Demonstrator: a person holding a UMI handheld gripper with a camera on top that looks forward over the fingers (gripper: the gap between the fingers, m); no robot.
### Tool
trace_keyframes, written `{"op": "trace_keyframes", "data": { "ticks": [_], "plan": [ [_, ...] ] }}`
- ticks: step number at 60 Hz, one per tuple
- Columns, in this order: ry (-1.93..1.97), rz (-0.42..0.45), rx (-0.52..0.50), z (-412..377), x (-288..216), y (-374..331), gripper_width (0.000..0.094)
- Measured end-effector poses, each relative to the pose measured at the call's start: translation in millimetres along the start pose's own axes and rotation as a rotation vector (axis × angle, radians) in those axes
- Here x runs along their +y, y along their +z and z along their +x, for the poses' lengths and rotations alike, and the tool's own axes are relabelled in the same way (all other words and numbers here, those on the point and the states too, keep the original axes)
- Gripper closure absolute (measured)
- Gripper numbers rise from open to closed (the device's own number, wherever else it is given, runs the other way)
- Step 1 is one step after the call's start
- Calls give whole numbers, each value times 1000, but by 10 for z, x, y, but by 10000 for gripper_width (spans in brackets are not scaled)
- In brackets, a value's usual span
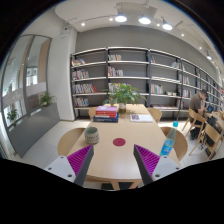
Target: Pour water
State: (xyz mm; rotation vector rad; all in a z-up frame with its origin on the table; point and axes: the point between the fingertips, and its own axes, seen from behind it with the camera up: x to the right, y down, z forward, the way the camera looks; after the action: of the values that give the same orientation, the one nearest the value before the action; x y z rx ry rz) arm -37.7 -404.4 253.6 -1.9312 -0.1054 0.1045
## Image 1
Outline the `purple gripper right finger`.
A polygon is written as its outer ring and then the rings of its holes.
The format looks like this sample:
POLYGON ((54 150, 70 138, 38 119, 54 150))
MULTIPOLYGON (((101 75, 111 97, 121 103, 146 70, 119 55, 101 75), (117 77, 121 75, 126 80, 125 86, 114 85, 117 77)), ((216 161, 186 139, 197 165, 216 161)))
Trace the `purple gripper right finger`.
POLYGON ((144 185, 157 181, 181 169, 169 156, 158 156, 139 145, 134 145, 133 154, 144 185))

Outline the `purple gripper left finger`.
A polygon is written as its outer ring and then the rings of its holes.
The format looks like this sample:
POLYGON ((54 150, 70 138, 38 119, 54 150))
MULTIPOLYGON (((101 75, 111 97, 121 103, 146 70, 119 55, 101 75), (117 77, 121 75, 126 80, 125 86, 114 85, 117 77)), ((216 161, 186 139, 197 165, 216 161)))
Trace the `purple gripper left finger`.
POLYGON ((94 155, 93 146, 84 147, 73 154, 57 157, 45 170, 65 180, 82 186, 94 155))

